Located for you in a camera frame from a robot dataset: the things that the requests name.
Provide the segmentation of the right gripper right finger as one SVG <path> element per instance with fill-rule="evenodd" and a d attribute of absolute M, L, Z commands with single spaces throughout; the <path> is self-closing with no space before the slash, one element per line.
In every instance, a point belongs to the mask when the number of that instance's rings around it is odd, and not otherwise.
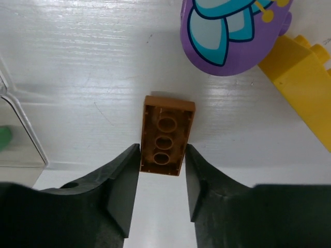
<path fill-rule="evenodd" d="M 192 146 L 185 154 L 190 219 L 198 247 L 330 247 L 330 186 L 247 187 Z"/>

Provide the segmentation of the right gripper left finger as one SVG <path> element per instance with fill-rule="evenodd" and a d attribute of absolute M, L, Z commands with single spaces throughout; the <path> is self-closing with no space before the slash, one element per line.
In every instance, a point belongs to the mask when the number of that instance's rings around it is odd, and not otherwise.
<path fill-rule="evenodd" d="M 1 247 L 123 247 L 140 171 L 140 146 L 60 188 L 1 183 Z"/>

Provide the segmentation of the brown lego brick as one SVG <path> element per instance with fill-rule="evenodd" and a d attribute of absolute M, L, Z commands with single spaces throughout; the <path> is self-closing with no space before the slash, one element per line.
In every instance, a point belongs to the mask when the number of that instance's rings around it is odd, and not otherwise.
<path fill-rule="evenodd" d="M 195 103 L 146 96 L 143 107 L 140 171 L 179 176 L 195 114 Z"/>

